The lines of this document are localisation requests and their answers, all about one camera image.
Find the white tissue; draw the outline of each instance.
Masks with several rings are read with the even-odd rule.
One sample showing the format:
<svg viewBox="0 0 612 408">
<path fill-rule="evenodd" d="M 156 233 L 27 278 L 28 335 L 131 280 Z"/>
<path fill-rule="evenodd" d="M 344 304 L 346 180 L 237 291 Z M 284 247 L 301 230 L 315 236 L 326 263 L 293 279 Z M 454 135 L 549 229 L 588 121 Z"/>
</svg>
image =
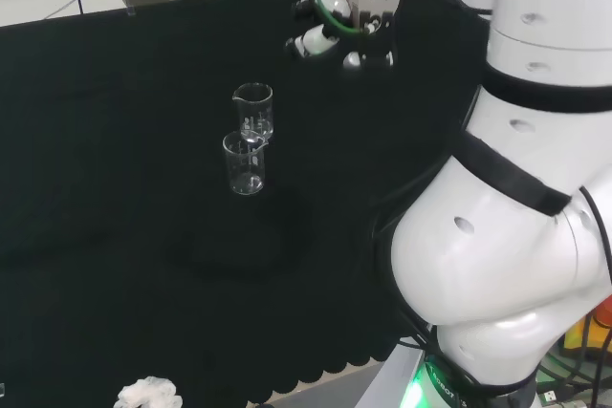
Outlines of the white tissue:
<svg viewBox="0 0 612 408">
<path fill-rule="evenodd" d="M 183 399 L 176 395 L 176 387 L 168 379 L 149 376 L 125 386 L 113 408 L 181 408 Z"/>
</svg>

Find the green cable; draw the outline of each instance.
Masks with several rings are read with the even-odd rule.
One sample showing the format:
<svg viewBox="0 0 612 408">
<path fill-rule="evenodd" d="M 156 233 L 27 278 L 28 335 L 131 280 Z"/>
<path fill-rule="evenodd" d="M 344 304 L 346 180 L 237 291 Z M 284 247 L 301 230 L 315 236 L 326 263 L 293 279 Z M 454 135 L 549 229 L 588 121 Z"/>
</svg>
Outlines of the green cable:
<svg viewBox="0 0 612 408">
<path fill-rule="evenodd" d="M 361 33 L 361 31 L 359 29 L 348 28 L 348 27 L 344 26 L 342 23 L 340 23 L 334 16 L 332 16 L 332 13 L 330 13 L 329 10 L 327 10 L 325 8 L 325 6 L 323 5 L 323 2 L 321 0 L 317 0 L 317 3 L 318 3 L 319 9 L 323 13 L 323 16 L 325 16 L 330 23 L 332 23 L 334 26 L 336 26 L 342 32 L 352 33 L 352 34 Z"/>
</svg>

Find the black tablecloth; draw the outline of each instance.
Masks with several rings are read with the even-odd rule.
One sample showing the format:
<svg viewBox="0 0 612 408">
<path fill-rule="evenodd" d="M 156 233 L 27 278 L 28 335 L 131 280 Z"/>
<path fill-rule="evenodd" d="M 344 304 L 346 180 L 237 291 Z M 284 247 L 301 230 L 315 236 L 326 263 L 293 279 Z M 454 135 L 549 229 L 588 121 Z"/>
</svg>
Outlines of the black tablecloth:
<svg viewBox="0 0 612 408">
<path fill-rule="evenodd" d="M 444 149 L 486 25 L 403 0 L 394 72 L 283 52 L 295 0 L 185 0 L 0 30 L 3 408 L 108 408 L 139 377 L 244 407 L 403 333 L 360 225 Z M 230 96 L 274 89 L 267 183 L 233 195 Z"/>
</svg>

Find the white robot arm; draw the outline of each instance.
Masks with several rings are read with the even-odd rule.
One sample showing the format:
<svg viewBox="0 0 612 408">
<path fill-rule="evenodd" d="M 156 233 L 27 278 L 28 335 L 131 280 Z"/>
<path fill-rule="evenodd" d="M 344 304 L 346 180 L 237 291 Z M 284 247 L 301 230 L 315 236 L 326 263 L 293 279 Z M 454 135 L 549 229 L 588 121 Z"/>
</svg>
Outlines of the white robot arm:
<svg viewBox="0 0 612 408">
<path fill-rule="evenodd" d="M 342 37 L 342 29 L 350 30 L 357 38 L 356 50 L 346 56 L 344 66 L 360 68 L 367 60 L 368 64 L 392 66 L 393 54 L 393 19 L 400 0 L 301 0 L 296 10 L 299 17 L 314 15 L 315 5 L 325 9 L 333 16 L 333 21 L 340 23 L 334 26 L 325 15 L 319 19 L 323 25 L 310 29 L 303 35 L 287 41 L 287 49 L 297 57 L 312 57 L 327 53 L 333 49 Z"/>
<path fill-rule="evenodd" d="M 453 156 L 391 248 L 406 303 L 486 390 L 429 374 L 415 406 L 540 406 L 539 361 L 612 294 L 612 0 L 495 0 L 488 64 Z"/>
</svg>

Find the yellow object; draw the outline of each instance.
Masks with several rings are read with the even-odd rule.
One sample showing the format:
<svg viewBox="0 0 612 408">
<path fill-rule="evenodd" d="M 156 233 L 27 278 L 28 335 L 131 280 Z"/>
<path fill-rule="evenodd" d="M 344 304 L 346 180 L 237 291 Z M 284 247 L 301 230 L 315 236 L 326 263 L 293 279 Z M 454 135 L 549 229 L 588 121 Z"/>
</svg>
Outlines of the yellow object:
<svg viewBox="0 0 612 408">
<path fill-rule="evenodd" d="M 567 331 L 563 340 L 563 351 L 571 353 L 579 351 L 582 344 L 582 331 L 584 329 L 584 319 L 580 320 L 574 327 Z M 587 341 L 587 349 L 600 350 L 603 346 L 603 341 L 610 329 L 606 329 L 598 325 L 595 320 L 591 320 L 589 327 L 589 338 Z M 608 352 L 612 353 L 612 343 L 608 347 Z"/>
</svg>

